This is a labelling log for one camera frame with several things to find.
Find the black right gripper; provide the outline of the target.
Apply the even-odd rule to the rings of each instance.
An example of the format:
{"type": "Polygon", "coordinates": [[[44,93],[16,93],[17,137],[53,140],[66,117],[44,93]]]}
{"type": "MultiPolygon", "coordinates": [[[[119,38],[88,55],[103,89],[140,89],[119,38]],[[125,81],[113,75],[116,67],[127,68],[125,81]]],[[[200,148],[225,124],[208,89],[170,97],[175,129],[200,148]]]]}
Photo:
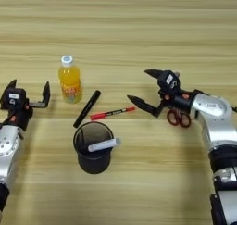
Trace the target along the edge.
{"type": "MultiPolygon", "coordinates": [[[[163,71],[159,69],[146,69],[144,72],[155,79],[158,79],[163,74],[163,71]]],[[[175,94],[168,94],[163,91],[159,91],[158,93],[163,102],[160,103],[158,107],[147,104],[142,98],[137,96],[128,95],[128,98],[138,108],[157,118],[163,111],[164,107],[175,108],[183,113],[189,114],[191,112],[193,100],[198,95],[197,90],[192,92],[180,90],[175,94]]]]}

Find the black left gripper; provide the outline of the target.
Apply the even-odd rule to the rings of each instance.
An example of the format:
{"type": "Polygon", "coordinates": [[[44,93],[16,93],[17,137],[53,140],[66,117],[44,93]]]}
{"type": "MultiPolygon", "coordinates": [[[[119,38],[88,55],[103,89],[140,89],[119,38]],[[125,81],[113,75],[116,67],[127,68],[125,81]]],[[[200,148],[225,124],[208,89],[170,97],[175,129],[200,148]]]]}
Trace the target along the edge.
{"type": "MultiPolygon", "coordinates": [[[[17,79],[11,81],[3,94],[5,94],[6,90],[10,87],[15,88],[17,84],[17,79]]],[[[21,128],[23,131],[27,129],[28,123],[33,115],[33,110],[35,108],[46,108],[48,107],[50,100],[50,84],[49,81],[45,84],[43,90],[43,101],[37,103],[28,103],[23,106],[4,106],[4,110],[8,112],[6,119],[1,123],[1,126],[16,126],[21,128]]]]}

